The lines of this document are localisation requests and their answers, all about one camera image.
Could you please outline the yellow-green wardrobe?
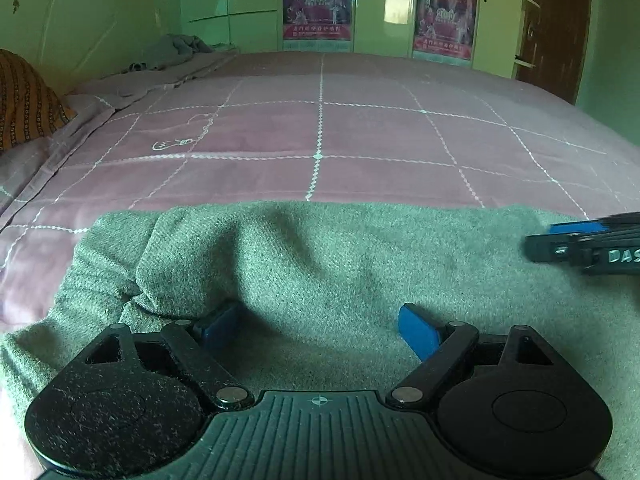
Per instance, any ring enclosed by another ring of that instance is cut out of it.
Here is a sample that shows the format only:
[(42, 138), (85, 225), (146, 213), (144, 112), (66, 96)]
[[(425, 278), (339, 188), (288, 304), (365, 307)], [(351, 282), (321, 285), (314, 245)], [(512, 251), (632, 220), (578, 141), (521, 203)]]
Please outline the yellow-green wardrobe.
[(180, 0), (183, 32), (243, 53), (397, 56), (510, 78), (524, 0)]

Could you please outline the grey fleece pant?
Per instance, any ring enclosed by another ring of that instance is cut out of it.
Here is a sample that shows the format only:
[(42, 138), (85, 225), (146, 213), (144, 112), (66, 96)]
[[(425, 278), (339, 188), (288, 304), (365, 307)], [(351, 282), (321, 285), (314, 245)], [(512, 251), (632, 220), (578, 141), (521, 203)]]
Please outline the grey fleece pant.
[(485, 333), (532, 326), (614, 419), (600, 465), (639, 474), (639, 281), (527, 261), (560, 221), (524, 206), (245, 203), (104, 214), (76, 244), (40, 322), (1, 339), (16, 418), (113, 323), (155, 332), (233, 297), (247, 321), (222, 362), (248, 388), (385, 390), (416, 365), (396, 328), (411, 302)]

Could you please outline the right red poster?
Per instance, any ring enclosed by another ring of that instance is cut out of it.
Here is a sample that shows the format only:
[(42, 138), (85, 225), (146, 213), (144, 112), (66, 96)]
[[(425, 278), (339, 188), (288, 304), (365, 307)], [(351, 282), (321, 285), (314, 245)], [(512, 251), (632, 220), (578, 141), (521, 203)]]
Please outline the right red poster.
[(412, 57), (471, 67), (478, 0), (416, 0)]

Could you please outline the red poster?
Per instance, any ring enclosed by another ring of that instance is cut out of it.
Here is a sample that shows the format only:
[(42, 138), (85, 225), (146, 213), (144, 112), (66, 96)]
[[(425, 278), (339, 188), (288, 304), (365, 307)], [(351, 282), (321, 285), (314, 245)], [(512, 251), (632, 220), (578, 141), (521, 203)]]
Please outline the red poster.
[(352, 52), (354, 0), (282, 0), (282, 49)]
[(416, 0), (412, 57), (471, 67), (478, 0)]

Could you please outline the grey crumpled cloth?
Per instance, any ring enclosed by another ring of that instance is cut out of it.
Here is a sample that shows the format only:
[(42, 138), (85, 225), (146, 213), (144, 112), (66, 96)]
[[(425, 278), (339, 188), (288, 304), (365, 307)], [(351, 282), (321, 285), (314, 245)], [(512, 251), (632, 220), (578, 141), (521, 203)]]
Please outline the grey crumpled cloth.
[(213, 52), (214, 49), (198, 36), (165, 35), (145, 48), (142, 55), (128, 65), (125, 73), (164, 70), (188, 62), (196, 54)]

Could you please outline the left red poster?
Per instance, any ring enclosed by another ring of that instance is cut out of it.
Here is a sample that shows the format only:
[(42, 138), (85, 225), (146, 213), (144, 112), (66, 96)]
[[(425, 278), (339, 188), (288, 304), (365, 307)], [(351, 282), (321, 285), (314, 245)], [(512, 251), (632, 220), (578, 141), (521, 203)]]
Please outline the left red poster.
[(354, 0), (282, 0), (282, 49), (352, 52)]

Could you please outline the pink checked bed sheet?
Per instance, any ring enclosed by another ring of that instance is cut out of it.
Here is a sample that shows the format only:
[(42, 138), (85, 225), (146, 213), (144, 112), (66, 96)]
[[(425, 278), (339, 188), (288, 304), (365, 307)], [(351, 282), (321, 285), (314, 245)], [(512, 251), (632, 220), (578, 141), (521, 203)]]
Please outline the pink checked bed sheet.
[(1, 327), (43, 318), (115, 210), (248, 200), (639, 207), (639, 150), (577, 107), (477, 70), (366, 54), (199, 54), (87, 81), (96, 116), (1, 213)]

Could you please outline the brown wooden door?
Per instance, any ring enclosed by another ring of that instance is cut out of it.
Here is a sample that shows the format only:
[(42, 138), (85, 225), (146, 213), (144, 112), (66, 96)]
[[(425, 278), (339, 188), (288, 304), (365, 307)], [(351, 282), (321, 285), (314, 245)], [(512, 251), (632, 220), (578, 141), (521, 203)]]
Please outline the brown wooden door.
[(573, 104), (582, 79), (591, 0), (523, 0), (516, 78)]

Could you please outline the pink pillow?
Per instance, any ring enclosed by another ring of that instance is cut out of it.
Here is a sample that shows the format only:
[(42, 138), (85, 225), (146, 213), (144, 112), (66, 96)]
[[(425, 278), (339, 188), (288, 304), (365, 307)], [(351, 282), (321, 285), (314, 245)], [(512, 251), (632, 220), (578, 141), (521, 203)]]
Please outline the pink pillow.
[(70, 104), (77, 113), (68, 124), (52, 136), (28, 141), (1, 155), (1, 212), (16, 204), (18, 196), (42, 166), (70, 152), (79, 139), (79, 129), (101, 109), (99, 101), (86, 94), (72, 94), (64, 98), (63, 103)]

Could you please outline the orange patterned pillow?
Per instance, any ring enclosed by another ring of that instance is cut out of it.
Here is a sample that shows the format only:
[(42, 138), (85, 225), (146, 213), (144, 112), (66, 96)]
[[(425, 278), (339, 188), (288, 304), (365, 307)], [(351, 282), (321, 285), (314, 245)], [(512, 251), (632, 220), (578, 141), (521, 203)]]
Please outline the orange patterned pillow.
[(76, 117), (24, 58), (1, 50), (1, 153), (52, 136)]

